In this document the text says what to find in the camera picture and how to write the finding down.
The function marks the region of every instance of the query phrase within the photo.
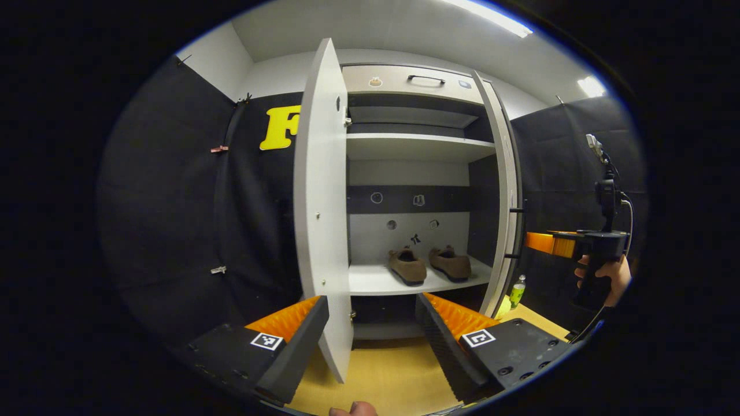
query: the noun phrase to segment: brown shoe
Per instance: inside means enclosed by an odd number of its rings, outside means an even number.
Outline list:
[[[429,263],[455,283],[467,281],[472,273],[470,258],[467,255],[455,255],[455,250],[451,246],[444,250],[431,249]]]
[[[395,273],[403,283],[409,286],[419,286],[426,279],[424,260],[414,255],[414,252],[404,247],[401,251],[389,251],[388,268]]]

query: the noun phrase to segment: white cabinet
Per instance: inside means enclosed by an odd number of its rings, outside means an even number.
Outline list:
[[[329,297],[320,348],[337,380],[346,378],[353,338],[421,335],[412,315],[362,324],[358,312],[352,323],[352,299],[358,305],[378,299],[385,310],[419,292],[478,287],[480,311],[492,315],[511,267],[504,254],[513,249],[516,217],[509,209],[519,192],[492,86],[477,73],[340,68],[331,39],[324,39],[301,106],[294,173],[301,283],[306,297]],[[481,164],[485,169],[472,168]],[[497,202],[474,203],[480,195],[472,189],[479,188],[471,184],[496,177]],[[498,229],[487,239],[474,238],[476,224],[494,220]],[[409,245],[428,264],[430,248],[447,244],[471,258],[468,281],[452,283],[429,267],[422,285],[406,286],[386,267],[391,249]]]

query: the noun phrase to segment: hand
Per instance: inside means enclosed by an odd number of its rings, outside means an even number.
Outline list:
[[[588,264],[588,256],[585,255],[578,260],[581,264]],[[576,276],[583,279],[586,276],[586,269],[576,269]],[[601,269],[598,269],[595,273],[596,277],[601,278],[603,276],[609,276],[611,278],[611,291],[609,296],[604,301],[604,306],[614,307],[622,295],[625,293],[627,286],[632,280],[632,274],[630,274],[630,265],[627,263],[625,255],[619,259],[619,261],[608,261]],[[580,288],[583,281],[578,281],[577,285]]]
[[[366,401],[356,401],[352,404],[349,413],[342,409],[331,408],[329,416],[377,416],[375,408]]]

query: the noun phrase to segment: wooden floor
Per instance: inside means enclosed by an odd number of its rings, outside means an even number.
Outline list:
[[[520,304],[501,319],[521,318],[565,340],[568,333]],[[382,416],[420,416],[462,404],[455,399],[425,338],[363,341],[349,360],[347,382],[339,384],[318,348],[287,406],[325,416],[330,407],[349,410],[352,402],[372,403]]]

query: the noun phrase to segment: plastic bottle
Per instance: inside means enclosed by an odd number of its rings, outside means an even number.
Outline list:
[[[511,295],[509,296],[509,300],[511,301],[511,308],[516,309],[517,306],[519,306],[519,301],[522,300],[522,295],[524,294],[524,288],[527,286],[524,283],[524,275],[519,276],[519,281],[517,281],[514,284],[514,288],[511,289]]]

